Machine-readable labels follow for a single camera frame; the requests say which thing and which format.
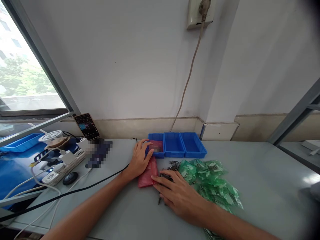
white wall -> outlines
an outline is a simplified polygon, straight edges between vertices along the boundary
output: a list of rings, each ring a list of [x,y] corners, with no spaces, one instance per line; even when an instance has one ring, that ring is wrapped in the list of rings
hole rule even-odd
[[[320,76],[319,38],[299,2],[217,1],[180,116],[288,113]],[[81,112],[176,114],[199,34],[185,30],[188,0],[22,4]]]
[[[300,3],[240,1],[205,121],[288,113],[320,77],[318,30]]]
[[[199,35],[186,31],[188,0],[21,2],[81,112],[175,116]],[[198,113],[214,30],[204,32],[181,117]]]

hand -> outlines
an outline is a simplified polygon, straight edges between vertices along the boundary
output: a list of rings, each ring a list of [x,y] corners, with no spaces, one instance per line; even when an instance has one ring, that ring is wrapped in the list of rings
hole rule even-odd
[[[179,172],[162,170],[160,173],[170,175],[173,182],[164,177],[151,178],[164,185],[154,184],[164,202],[182,219],[198,227],[206,227],[206,220],[215,204],[205,200],[181,176]]]
[[[153,154],[153,149],[150,149],[147,156],[145,156],[145,152],[147,146],[152,145],[153,143],[147,142],[143,144],[145,141],[149,139],[142,139],[133,148],[133,155],[129,166],[124,170],[125,175],[128,176],[131,180],[141,175],[148,165],[148,162]]]

pink plastic bag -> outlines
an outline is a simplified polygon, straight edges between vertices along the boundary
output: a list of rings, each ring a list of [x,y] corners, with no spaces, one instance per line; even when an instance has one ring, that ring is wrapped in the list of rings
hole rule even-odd
[[[146,170],[138,178],[138,187],[152,186],[156,182],[151,179],[151,176],[158,176],[157,161],[155,157],[151,157]]]
[[[163,142],[162,141],[156,141],[156,140],[150,140],[153,144],[149,146],[150,149],[154,149],[154,152],[163,152]]]

blue plastic tray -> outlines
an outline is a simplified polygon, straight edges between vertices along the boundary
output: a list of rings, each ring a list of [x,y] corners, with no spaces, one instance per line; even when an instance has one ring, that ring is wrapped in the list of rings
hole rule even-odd
[[[23,137],[7,146],[1,147],[0,150],[3,152],[24,152],[36,144],[39,143],[39,138],[44,135],[43,133],[32,133],[26,137]]]
[[[184,157],[185,149],[179,133],[164,133],[163,148],[166,157]]]
[[[186,158],[204,158],[208,153],[201,140],[194,132],[180,133]]]
[[[149,140],[156,140],[163,142],[163,133],[149,133],[148,134]],[[156,158],[164,158],[164,142],[163,142],[163,152],[154,152],[152,156]]]

grey workbench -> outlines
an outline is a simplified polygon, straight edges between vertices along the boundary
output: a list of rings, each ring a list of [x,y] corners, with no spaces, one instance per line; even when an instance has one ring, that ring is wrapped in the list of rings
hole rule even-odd
[[[124,168],[131,160],[134,144],[135,140],[113,140],[113,147],[101,168],[93,169],[75,189],[89,186]],[[320,180],[318,174],[266,142],[205,141],[203,144],[208,150],[205,160],[220,160],[229,171],[225,178],[241,193],[244,210],[232,209],[239,217],[281,239],[307,237],[315,203],[306,196],[304,189]],[[158,169],[168,167],[170,160],[173,159],[157,159]],[[86,172],[84,164],[75,168],[80,176]],[[108,182],[64,197],[54,224]],[[56,187],[62,193],[68,190],[61,183]],[[47,189],[32,205],[56,195]],[[163,202],[158,206],[158,196],[153,187],[139,189],[137,180],[132,181],[106,210],[88,239],[206,239],[202,229],[181,220]],[[17,217],[10,227],[23,228],[46,208],[47,205]],[[46,233],[52,212],[28,230]]]
[[[302,146],[301,142],[283,142],[279,148],[311,170],[320,173],[320,155],[310,156],[311,150]]]

